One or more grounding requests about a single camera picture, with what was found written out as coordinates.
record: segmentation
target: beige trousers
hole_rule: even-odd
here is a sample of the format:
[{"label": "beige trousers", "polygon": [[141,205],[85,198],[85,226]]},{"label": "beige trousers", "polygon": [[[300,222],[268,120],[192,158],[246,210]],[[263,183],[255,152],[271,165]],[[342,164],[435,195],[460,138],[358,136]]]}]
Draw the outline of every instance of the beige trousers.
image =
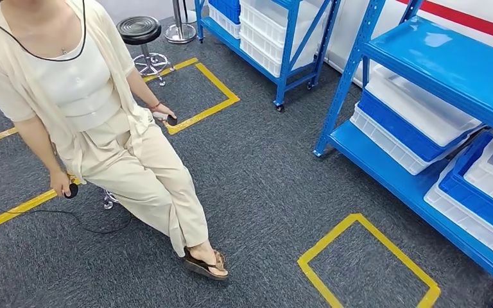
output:
[{"label": "beige trousers", "polygon": [[173,249],[183,257],[185,246],[209,238],[190,173],[155,123],[143,135],[140,157],[132,154],[129,129],[120,109],[103,125],[84,132],[82,176],[112,192],[133,215],[169,236]]}]

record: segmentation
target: woman's hand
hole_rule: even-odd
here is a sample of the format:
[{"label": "woman's hand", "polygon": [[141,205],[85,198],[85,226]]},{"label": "woman's hand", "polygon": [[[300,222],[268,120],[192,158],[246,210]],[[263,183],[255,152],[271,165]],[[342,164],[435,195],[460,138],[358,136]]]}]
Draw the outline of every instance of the woman's hand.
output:
[{"label": "woman's hand", "polygon": [[171,111],[166,105],[163,105],[162,103],[159,103],[156,105],[156,107],[148,107],[150,109],[150,112],[161,112],[163,114],[168,114],[171,117],[174,117],[175,119],[177,118],[175,116],[175,113]]},{"label": "woman's hand", "polygon": [[66,196],[71,195],[71,190],[69,190],[69,185],[71,184],[71,179],[69,175],[62,170],[50,172],[50,187],[56,191],[59,197],[64,194]]}]

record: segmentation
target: woman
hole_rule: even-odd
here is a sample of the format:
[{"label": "woman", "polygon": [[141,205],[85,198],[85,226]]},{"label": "woman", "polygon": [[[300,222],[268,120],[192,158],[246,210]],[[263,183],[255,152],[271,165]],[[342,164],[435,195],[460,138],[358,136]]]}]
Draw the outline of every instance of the woman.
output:
[{"label": "woman", "polygon": [[[150,110],[135,102],[132,92]],[[68,195],[69,176],[109,190],[168,235],[188,268],[223,280],[194,185],[151,111],[175,116],[143,82],[95,0],[2,0],[0,109]]]}]

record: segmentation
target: red stripe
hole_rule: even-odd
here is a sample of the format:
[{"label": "red stripe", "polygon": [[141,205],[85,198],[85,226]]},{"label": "red stripe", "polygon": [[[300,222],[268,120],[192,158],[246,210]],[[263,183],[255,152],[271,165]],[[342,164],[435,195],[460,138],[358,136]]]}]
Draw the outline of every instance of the red stripe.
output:
[{"label": "red stripe", "polygon": [[[408,0],[396,0],[405,4],[408,4]],[[425,1],[420,7],[421,10],[432,13],[433,15],[445,18],[449,21],[456,22],[457,24],[464,25],[466,27],[490,34],[493,36],[493,22],[480,19],[478,17],[453,10],[441,4]]]}]

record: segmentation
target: round stool seat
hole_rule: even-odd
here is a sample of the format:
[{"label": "round stool seat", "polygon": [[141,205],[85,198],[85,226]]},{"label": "round stool seat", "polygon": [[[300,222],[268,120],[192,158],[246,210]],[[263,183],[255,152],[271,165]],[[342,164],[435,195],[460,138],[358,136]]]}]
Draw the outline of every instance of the round stool seat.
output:
[{"label": "round stool seat", "polygon": [[148,16],[135,16],[124,19],[116,25],[124,43],[143,45],[150,43],[161,35],[161,25]]}]

